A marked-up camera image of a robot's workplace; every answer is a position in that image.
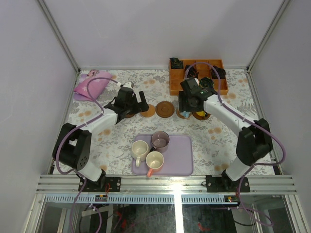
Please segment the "cream mug blue handle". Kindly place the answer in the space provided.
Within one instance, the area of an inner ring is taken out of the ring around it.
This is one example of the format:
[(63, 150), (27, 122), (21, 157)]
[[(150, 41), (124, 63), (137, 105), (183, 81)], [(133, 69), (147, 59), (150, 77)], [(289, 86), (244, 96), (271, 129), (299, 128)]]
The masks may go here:
[(180, 115), (184, 118), (189, 118), (191, 116), (191, 112), (180, 112)]

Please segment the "light wooden coaster front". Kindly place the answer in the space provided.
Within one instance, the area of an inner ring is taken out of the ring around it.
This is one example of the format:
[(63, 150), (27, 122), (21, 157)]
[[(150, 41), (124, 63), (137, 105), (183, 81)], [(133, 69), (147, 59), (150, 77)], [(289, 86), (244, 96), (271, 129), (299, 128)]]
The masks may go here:
[(188, 117), (184, 117), (183, 115), (180, 114), (179, 109), (176, 110), (176, 114), (181, 119), (189, 119), (192, 115), (192, 113), (190, 113)]

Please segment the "light wooden coaster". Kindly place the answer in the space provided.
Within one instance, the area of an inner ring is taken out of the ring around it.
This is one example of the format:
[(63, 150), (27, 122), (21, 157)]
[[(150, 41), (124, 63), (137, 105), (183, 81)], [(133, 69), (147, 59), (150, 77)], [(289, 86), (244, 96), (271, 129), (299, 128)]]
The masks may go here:
[(192, 115), (192, 113), (190, 113), (188, 117), (184, 117), (183, 115), (180, 114), (179, 109), (176, 110), (176, 114), (181, 119), (189, 119)]
[(149, 109), (147, 111), (140, 112), (140, 115), (142, 117), (149, 118), (149, 117), (152, 117), (156, 113), (156, 109), (152, 104), (148, 104), (148, 106), (149, 106)]

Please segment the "dark grooved wooden coaster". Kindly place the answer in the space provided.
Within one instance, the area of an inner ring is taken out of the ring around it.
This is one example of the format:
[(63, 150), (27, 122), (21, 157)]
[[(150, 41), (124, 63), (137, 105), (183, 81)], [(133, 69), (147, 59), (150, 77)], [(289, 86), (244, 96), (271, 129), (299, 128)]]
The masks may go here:
[(175, 108), (171, 102), (162, 101), (157, 104), (157, 106), (155, 107), (155, 111), (159, 117), (169, 118), (174, 114)]
[(207, 117), (201, 117), (201, 116), (198, 116), (196, 112), (193, 112), (192, 115), (198, 119), (198, 120), (207, 120), (209, 117), (210, 117), (210, 114), (208, 113), (208, 116)]

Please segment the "yellow mug black rim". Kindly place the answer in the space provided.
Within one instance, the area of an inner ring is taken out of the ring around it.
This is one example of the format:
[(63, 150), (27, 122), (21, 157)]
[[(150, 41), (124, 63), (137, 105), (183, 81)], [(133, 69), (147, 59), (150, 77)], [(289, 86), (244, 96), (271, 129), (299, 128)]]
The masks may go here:
[(205, 111), (200, 111), (200, 112), (196, 112), (198, 116), (200, 117), (207, 117), (208, 113), (206, 113)]

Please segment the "cream white mug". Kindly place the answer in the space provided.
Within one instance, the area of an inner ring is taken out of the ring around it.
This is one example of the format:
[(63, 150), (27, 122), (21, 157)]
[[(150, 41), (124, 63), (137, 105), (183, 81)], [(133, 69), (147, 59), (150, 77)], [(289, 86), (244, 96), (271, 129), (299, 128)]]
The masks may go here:
[(149, 151), (149, 145), (143, 140), (135, 141), (132, 144), (131, 155), (135, 161), (136, 167), (139, 167), (140, 164), (146, 160)]

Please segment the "purple glass mug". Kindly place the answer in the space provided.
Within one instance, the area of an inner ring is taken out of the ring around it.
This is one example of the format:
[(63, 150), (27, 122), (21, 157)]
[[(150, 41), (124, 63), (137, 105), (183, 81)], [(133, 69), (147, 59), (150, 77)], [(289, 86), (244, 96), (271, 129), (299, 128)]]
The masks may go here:
[(169, 146), (170, 137), (166, 132), (158, 131), (152, 134), (151, 136), (151, 149), (152, 151), (158, 151), (160, 153), (164, 153)]

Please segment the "cream mug pink handle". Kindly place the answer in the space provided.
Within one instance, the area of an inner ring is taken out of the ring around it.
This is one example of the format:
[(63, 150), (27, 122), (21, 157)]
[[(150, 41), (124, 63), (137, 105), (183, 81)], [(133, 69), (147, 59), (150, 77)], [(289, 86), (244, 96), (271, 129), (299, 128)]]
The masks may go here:
[(164, 156), (158, 151), (152, 151), (146, 156), (146, 165), (149, 168), (147, 177), (159, 172), (164, 165)]

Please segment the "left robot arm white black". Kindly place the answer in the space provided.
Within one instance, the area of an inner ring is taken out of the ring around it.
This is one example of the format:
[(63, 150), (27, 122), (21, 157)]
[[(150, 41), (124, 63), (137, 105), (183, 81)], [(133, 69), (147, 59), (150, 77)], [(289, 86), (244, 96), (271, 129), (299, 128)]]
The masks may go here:
[(104, 171), (89, 160), (92, 137), (118, 124), (127, 115), (146, 112), (149, 105), (144, 92), (140, 91), (139, 96), (140, 102), (133, 89), (124, 85), (119, 89), (118, 95), (104, 106), (94, 119), (80, 126), (64, 124), (53, 149), (53, 159), (90, 180), (89, 185), (95, 191), (104, 190)]

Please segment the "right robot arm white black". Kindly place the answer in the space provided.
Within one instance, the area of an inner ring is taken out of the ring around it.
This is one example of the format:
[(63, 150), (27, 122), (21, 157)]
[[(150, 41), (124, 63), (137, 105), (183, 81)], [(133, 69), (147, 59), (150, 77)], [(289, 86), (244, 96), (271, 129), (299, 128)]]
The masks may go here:
[(250, 167), (273, 149), (269, 123), (263, 118), (246, 119), (241, 112), (226, 105), (214, 89), (200, 87), (196, 78), (185, 79), (180, 85), (180, 114), (205, 111), (215, 116), (237, 136), (237, 157), (223, 172), (221, 180), (224, 190), (235, 190), (239, 186), (239, 179)]

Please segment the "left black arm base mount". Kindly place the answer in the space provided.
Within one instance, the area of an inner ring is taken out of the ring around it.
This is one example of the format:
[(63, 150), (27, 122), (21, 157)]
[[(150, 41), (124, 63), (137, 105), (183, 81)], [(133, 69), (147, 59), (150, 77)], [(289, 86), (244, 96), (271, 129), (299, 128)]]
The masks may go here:
[(116, 193), (120, 192), (121, 189), (121, 177), (106, 176), (106, 172), (101, 170), (101, 175), (97, 181), (86, 180), (84, 188), (84, 180), (80, 177), (80, 183), (78, 190), (83, 192), (105, 192), (105, 193)]

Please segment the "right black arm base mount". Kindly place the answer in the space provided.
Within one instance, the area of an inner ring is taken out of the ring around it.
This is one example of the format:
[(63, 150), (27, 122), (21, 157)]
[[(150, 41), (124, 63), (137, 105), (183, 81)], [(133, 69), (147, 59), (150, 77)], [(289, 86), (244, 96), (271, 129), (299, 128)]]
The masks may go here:
[(205, 180), (201, 182), (201, 186), (207, 189), (210, 193), (225, 193), (225, 192), (235, 192), (238, 193), (249, 193), (250, 186), (247, 178), (244, 178), (240, 184), (241, 179), (237, 181), (230, 180), (226, 175), (212, 176), (206, 175)]

